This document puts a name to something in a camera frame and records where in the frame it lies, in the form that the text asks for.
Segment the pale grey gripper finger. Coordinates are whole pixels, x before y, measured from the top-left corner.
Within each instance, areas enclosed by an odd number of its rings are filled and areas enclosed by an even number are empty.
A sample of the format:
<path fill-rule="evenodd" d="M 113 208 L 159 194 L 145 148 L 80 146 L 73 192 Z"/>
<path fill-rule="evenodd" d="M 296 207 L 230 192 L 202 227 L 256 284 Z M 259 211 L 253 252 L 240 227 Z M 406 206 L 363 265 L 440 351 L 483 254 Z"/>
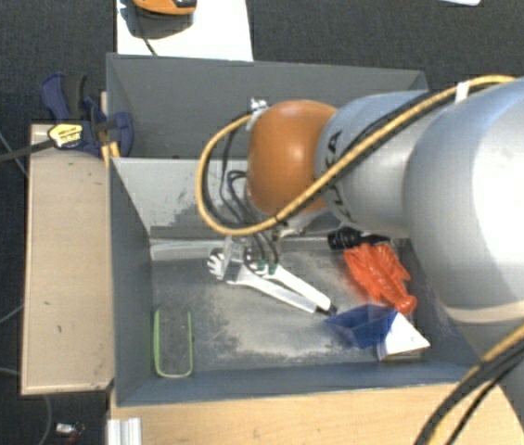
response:
<path fill-rule="evenodd" d="M 218 247 L 217 242 L 168 242 L 150 247 L 153 261 L 201 260 Z"/>

